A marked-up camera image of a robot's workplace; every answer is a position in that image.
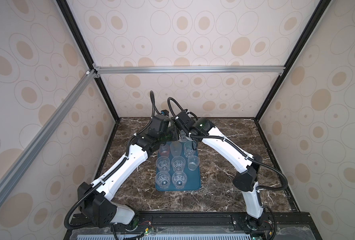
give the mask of black cable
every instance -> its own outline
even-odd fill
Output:
[[[194,118],[197,120],[199,120],[199,118],[193,113],[193,112],[188,112],[189,114],[191,114],[192,116],[194,116]]]
[[[152,102],[152,113],[151,113],[151,119],[150,121],[146,124],[146,126],[140,130],[139,133],[137,133],[137,135],[141,134],[144,130],[146,130],[150,125],[151,125],[151,122],[152,122],[152,118],[154,117],[155,115],[155,109],[156,109],[156,106],[155,106],[155,96],[154,96],[154,93],[153,91],[150,91],[150,97],[151,97],[151,102]],[[131,146],[131,143],[132,143],[132,140],[135,138],[135,135],[131,137],[131,139],[128,141],[127,143],[127,147],[126,147],[126,154],[123,158],[123,160],[112,170],[110,171],[107,176],[105,176],[102,181],[98,182],[91,190],[89,190],[87,193],[84,194],[84,196],[79,199],[72,207],[71,209],[68,211],[68,213],[66,214],[65,218],[64,218],[64,226],[68,229],[68,230],[75,230],[75,229],[79,229],[79,228],[83,228],[83,227],[86,227],[90,224],[93,224],[93,222],[88,222],[88,223],[81,223],[81,224],[77,224],[77,225],[71,225],[69,223],[70,221],[70,218],[71,218],[71,215],[72,213],[78,208],[78,206],[89,196],[93,193],[93,191],[95,191],[98,187],[100,187],[103,182],[105,182],[106,180],[108,180],[108,178],[110,178],[121,166],[123,166],[123,164],[127,161],[127,159],[129,158],[128,157],[128,154],[130,152],[130,146]]]
[[[268,211],[270,211],[270,213],[271,213],[271,215],[272,215],[272,220],[273,220],[273,232],[272,232],[272,235],[271,235],[271,237],[270,237],[270,239],[269,239],[269,240],[272,240],[272,239],[275,237],[275,235],[276,235],[276,229],[277,229],[276,221],[275,221],[275,217],[274,217],[274,215],[273,215],[273,212],[272,212],[271,208],[268,207],[268,206],[264,206],[264,208],[268,209]]]
[[[115,232],[115,229],[113,227],[113,224],[111,224],[111,231],[113,232],[113,237],[115,238],[115,240],[119,240],[119,238],[116,235],[116,232]],[[135,237],[123,238],[122,240],[136,240],[136,239],[139,239],[139,238],[142,238],[142,237],[144,237],[144,233],[141,233],[140,235],[135,236]]]
[[[228,138],[226,137],[220,137],[220,136],[213,136],[213,135],[208,135],[208,136],[198,136],[198,135],[190,135],[191,138],[199,138],[199,139],[203,139],[203,138],[210,138],[210,139],[219,139],[219,140],[222,140],[222,141],[225,141],[227,142],[229,145],[233,146],[240,154],[242,154],[243,157],[246,157],[249,161],[251,162],[254,162],[256,164],[259,164],[260,166],[263,166],[263,167],[266,167],[268,168],[269,170],[272,170],[274,172],[276,172],[276,174],[283,180],[283,185],[280,186],[280,187],[269,187],[269,186],[264,186],[264,185],[258,185],[256,187],[256,190],[259,190],[259,189],[267,189],[267,190],[272,190],[272,191],[280,191],[280,190],[284,190],[287,188],[288,186],[288,180],[287,178],[285,177],[285,175],[277,170],[276,168],[273,168],[265,163],[262,163],[262,162],[259,162],[259,161],[256,161],[255,158],[251,158],[251,157],[248,157],[248,155],[242,151],[236,144],[234,144],[231,140],[229,140]]]
[[[180,108],[181,111],[184,111],[184,109],[180,106],[180,104],[178,103],[178,101],[176,101],[175,99],[173,99],[173,98],[171,98],[171,97],[167,98],[168,108],[170,109],[170,112],[171,112],[172,116],[174,116],[174,118],[176,118],[176,115],[175,115],[175,113],[174,113],[174,110],[172,110],[171,100],[178,106],[178,108]]]

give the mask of wallpaper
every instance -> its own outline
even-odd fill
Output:
[[[355,1],[335,1],[260,121],[324,240],[355,240]]]
[[[159,111],[168,110],[167,99],[173,97],[197,116],[255,117],[277,77],[278,73],[102,74],[119,117],[150,117],[150,90]]]
[[[68,0],[98,66],[282,65],[318,0]]]
[[[0,179],[85,72],[50,0],[0,0]]]
[[[87,85],[0,208],[0,240],[62,240],[77,188],[91,183],[114,120],[94,80]]]

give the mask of ventilation grille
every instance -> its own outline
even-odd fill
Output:
[[[136,235],[120,235],[123,238],[135,237]],[[115,240],[113,235],[78,235],[77,240]],[[157,234],[142,237],[141,240],[251,240],[250,236],[244,233],[222,233],[222,234]]]

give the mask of plastic cup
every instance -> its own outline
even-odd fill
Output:
[[[170,146],[168,146],[168,144],[160,146],[159,153],[160,153],[160,156],[168,157],[170,155]]]
[[[195,169],[197,169],[199,164],[200,164],[200,160],[199,160],[198,156],[193,155],[188,158],[188,169],[189,170],[194,171]]]
[[[169,171],[171,167],[170,159],[165,156],[161,156],[156,160],[156,166],[159,171]]]
[[[190,157],[194,155],[196,150],[192,149],[192,141],[188,141],[184,143],[184,156]]]
[[[156,174],[155,181],[161,189],[166,189],[171,184],[171,176],[166,171],[160,171]]]
[[[183,172],[175,172],[172,175],[172,183],[177,189],[184,188],[185,184],[187,183],[187,175]]]
[[[182,172],[185,167],[185,159],[182,156],[172,158],[172,169],[174,172]]]
[[[170,151],[171,151],[172,156],[174,156],[174,157],[180,156],[182,149],[183,149],[183,146],[181,145],[180,142],[178,142],[178,141],[171,142]]]

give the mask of brown marble surface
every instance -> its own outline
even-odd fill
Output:
[[[125,146],[134,132],[146,125],[149,118],[122,118],[103,167],[107,171],[125,152]],[[217,119],[211,121],[235,144],[247,152],[259,154],[272,166],[256,125],[249,119]],[[141,164],[119,188],[113,202],[131,206],[135,210],[164,211],[218,211],[245,212],[240,190],[232,184],[236,170],[227,160],[209,146],[199,143],[200,175],[202,187],[198,191],[159,192],[155,189],[157,153]],[[258,174],[259,184],[280,185],[278,176],[264,167]],[[262,190],[261,201],[274,212],[290,212],[283,191]]]

